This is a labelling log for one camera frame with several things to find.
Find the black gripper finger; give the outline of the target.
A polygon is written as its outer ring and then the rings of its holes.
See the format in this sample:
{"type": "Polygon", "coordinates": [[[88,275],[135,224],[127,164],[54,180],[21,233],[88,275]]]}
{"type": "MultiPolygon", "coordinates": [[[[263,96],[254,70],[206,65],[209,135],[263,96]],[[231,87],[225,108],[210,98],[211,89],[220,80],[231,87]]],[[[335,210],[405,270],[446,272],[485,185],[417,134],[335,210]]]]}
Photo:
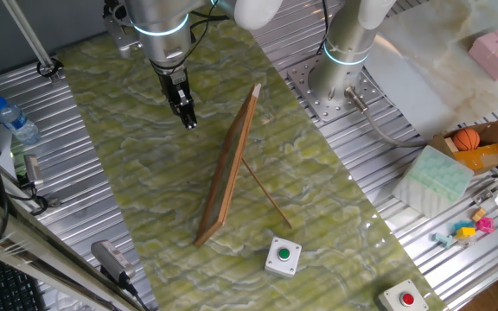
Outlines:
{"type": "Polygon", "coordinates": [[[194,100],[191,97],[185,99],[185,102],[182,105],[182,115],[186,128],[195,128],[197,126],[194,100]]]}
{"type": "Polygon", "coordinates": [[[186,129],[194,128],[194,106],[192,103],[187,102],[185,105],[173,103],[171,108],[173,113],[182,120],[186,129]]]}

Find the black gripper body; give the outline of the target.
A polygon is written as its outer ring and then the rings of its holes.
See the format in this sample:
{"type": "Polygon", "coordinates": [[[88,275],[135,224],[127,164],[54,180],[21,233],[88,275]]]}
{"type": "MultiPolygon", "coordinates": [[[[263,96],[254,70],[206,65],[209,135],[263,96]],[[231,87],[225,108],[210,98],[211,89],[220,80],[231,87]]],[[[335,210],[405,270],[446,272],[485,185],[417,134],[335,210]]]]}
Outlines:
{"type": "Polygon", "coordinates": [[[175,70],[172,74],[158,73],[157,76],[162,87],[163,95],[168,100],[170,108],[173,103],[183,105],[179,91],[183,91],[185,98],[192,98],[188,82],[188,71],[186,68],[175,70]]]}

